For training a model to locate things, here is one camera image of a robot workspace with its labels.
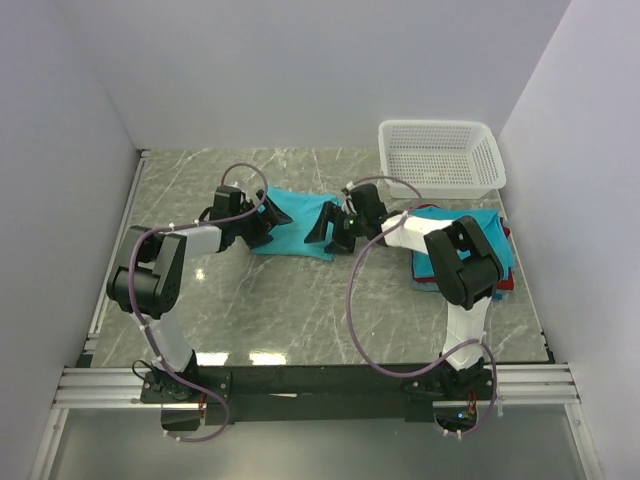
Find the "light blue cotton t-shirt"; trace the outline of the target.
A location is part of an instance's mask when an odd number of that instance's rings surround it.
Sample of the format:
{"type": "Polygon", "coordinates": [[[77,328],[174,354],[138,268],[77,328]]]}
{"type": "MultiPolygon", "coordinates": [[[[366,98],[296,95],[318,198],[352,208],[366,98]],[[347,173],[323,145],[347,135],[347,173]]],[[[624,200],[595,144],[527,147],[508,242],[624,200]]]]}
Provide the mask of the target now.
{"type": "Polygon", "coordinates": [[[272,241],[253,248],[252,252],[256,255],[301,256],[332,261],[334,255],[324,251],[330,241],[332,224],[328,226],[325,240],[318,243],[305,243],[304,240],[316,224],[325,202],[342,206],[338,197],[331,194],[292,192],[272,185],[268,187],[267,194],[292,222],[276,226],[270,232],[272,241]]]}

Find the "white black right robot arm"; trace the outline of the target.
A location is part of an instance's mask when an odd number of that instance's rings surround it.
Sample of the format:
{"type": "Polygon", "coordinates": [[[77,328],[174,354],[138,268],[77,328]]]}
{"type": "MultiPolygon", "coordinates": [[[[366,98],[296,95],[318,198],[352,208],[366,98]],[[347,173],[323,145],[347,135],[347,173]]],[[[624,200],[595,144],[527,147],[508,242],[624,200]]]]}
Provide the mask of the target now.
{"type": "Polygon", "coordinates": [[[326,246],[330,253],[350,254],[355,240],[365,237],[371,245],[427,255],[447,302],[444,352],[434,364],[446,363],[449,368],[439,374],[439,387],[449,398],[464,397],[474,386],[472,372],[481,368],[485,318],[504,275],[478,222],[471,216],[431,220],[408,211],[389,212],[380,201],[347,208],[327,201],[304,241],[325,240],[329,228],[333,229],[326,246]]]}

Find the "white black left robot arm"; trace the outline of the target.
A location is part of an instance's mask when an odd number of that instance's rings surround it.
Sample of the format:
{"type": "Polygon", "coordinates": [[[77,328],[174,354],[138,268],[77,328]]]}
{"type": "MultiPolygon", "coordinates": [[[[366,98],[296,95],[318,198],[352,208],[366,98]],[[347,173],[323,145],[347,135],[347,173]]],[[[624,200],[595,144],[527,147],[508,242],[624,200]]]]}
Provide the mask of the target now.
{"type": "Polygon", "coordinates": [[[253,249],[273,240],[271,231],[293,222],[264,190],[257,202],[237,187],[216,189],[213,203],[183,226],[130,227],[117,251],[106,293],[137,320],[153,351],[156,369],[169,372],[164,389],[176,401],[193,399],[200,378],[191,371],[196,355],[171,313],[182,283],[184,263],[228,249],[237,238],[253,249]]]}

